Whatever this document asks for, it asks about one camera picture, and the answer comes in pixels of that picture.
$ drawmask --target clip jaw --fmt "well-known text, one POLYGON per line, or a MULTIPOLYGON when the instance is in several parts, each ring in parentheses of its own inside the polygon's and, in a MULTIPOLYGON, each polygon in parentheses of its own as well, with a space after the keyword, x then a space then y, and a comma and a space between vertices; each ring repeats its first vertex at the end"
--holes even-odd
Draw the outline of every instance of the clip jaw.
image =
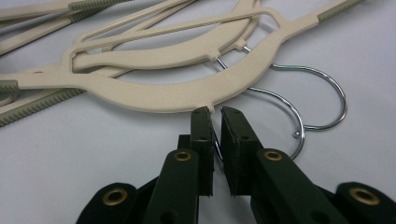
MULTIPOLYGON (((370 223, 396 220, 396 203, 360 183, 336 193, 314 185, 282 151, 264 148, 239 110, 223 107, 221 147, 233 196, 250 195, 259 224, 370 223)), ((112 184, 95 194, 78 224, 196 224, 199 196, 212 195, 215 133, 206 107, 191 113, 191 134, 182 134, 158 178, 140 189, 112 184)))

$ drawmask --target white surface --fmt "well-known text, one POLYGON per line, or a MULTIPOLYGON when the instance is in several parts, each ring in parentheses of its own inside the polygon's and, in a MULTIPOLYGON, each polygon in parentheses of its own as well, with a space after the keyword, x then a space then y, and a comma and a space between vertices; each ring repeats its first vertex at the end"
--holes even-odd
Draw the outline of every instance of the white surface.
MULTIPOLYGON (((44 0, 1 1, 0 7, 44 0)), ((0 73, 12 73, 59 61, 78 34, 158 1, 122 4, 73 24, 0 58, 0 73)), ((161 24, 231 11, 235 0, 201 0, 161 24)), ((262 0, 288 19, 298 18, 330 0, 262 0)), ((331 75, 346 92, 345 121, 323 133, 307 133, 296 163, 317 185, 334 191, 343 182, 358 181, 396 200, 396 1, 367 0, 347 13, 284 43, 276 63, 304 64, 331 75)), ((275 29, 262 22, 248 40, 254 45, 275 29)), ((0 30, 0 40, 28 25, 0 30)), ((144 49, 175 44, 207 31, 194 29, 125 44, 144 49)), ((222 57, 231 66, 244 56, 222 57)), ((219 71, 215 63, 157 71, 134 71, 123 79, 140 83, 173 83, 219 71)), ((335 91, 307 74, 269 71, 254 85, 275 91, 299 109, 307 124, 324 124, 339 113, 335 91)), ((219 135, 220 108, 242 110, 265 147, 286 152, 297 146, 290 116, 268 97, 247 92, 216 106, 213 122, 219 135)), ((0 129, 1 223, 74 223, 100 188, 130 183, 137 188, 161 171, 177 137, 190 132, 190 114, 149 114, 110 105, 84 93, 0 129)), ((216 166, 212 198, 201 198, 199 223, 255 223, 248 198, 232 198, 216 166)))

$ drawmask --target brass grommet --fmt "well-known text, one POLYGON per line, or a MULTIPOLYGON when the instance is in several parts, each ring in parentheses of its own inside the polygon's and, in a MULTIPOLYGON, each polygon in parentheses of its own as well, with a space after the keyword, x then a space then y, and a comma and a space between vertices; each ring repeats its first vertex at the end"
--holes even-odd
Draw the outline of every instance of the brass grommet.
POLYGON ((125 189, 115 188, 109 190, 103 196, 103 203, 108 206, 114 206, 125 201, 127 196, 128 196, 128 192, 125 189))
POLYGON ((175 154, 175 159, 177 161, 189 161, 191 159, 190 152, 180 151, 175 154))
POLYGON ((266 151, 264 157, 270 161, 280 161, 282 160, 282 155, 276 151, 266 151))
POLYGON ((352 188, 349 193, 355 200, 367 205, 378 205, 380 202, 379 198, 367 189, 352 188))

